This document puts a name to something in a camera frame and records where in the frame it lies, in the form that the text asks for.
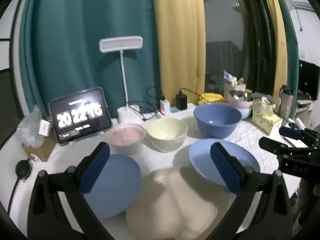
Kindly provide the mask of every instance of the blue gripper pad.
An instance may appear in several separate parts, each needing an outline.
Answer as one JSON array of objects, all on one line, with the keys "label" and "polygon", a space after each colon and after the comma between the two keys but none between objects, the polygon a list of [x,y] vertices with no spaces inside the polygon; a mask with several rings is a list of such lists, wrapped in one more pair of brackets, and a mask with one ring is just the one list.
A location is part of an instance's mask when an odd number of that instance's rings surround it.
[{"label": "blue gripper pad", "polygon": [[291,139],[295,140],[301,140],[302,134],[300,130],[291,129],[289,127],[280,127],[279,128],[279,134],[285,137],[289,137]]},{"label": "blue gripper pad", "polygon": [[82,162],[88,162],[87,168],[82,172],[79,181],[79,192],[81,194],[89,193],[97,181],[103,167],[110,157],[110,147],[107,143],[101,142],[87,159]]},{"label": "blue gripper pad", "polygon": [[210,155],[228,190],[238,195],[241,192],[241,163],[230,156],[220,143],[211,145]]}]

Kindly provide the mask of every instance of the teal curtain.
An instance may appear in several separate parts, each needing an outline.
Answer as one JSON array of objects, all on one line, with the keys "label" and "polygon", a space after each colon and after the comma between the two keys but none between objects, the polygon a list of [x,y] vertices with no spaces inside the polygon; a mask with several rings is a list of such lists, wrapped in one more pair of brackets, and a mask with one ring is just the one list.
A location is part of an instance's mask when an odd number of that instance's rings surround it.
[{"label": "teal curtain", "polygon": [[[288,74],[287,86],[294,91],[295,100],[298,92],[298,78],[299,78],[299,48],[296,32],[294,30],[291,15],[285,0],[279,0],[281,13],[284,22],[285,39],[287,43],[287,57],[288,57]],[[294,117],[294,106],[291,110],[290,118]]]},{"label": "teal curtain", "polygon": [[27,0],[19,53],[29,110],[47,115],[50,100],[100,86],[116,117],[125,103],[120,54],[102,54],[99,40],[129,35],[143,37],[142,49],[124,52],[129,100],[145,101],[148,87],[160,91],[153,0]]}]

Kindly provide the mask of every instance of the thermos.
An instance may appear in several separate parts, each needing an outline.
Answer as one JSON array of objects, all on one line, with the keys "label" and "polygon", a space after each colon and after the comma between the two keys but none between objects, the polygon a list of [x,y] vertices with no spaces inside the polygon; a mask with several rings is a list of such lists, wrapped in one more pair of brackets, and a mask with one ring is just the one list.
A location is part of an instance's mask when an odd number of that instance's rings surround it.
[{"label": "thermos", "polygon": [[[294,104],[294,92],[291,88],[283,85],[280,89],[279,97],[281,98],[279,116],[288,120]],[[282,121],[282,126],[286,125],[286,120]]]}]

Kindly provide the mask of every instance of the stacked bowls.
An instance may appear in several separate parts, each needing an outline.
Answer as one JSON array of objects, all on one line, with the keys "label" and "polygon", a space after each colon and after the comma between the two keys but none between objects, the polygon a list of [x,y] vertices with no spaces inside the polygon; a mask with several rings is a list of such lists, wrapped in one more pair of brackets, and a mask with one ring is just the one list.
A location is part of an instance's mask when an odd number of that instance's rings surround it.
[{"label": "stacked bowls", "polygon": [[228,104],[238,109],[241,113],[241,119],[249,117],[252,111],[253,99],[250,93],[231,90],[228,95]]}]

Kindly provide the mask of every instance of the black power adapter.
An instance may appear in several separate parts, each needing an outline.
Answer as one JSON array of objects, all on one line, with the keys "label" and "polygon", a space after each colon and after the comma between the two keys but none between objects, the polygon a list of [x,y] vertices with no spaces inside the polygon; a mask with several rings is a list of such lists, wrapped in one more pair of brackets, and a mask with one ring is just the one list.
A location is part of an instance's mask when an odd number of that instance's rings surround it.
[{"label": "black power adapter", "polygon": [[187,109],[187,95],[183,94],[181,90],[179,94],[176,95],[176,108],[178,110]]}]

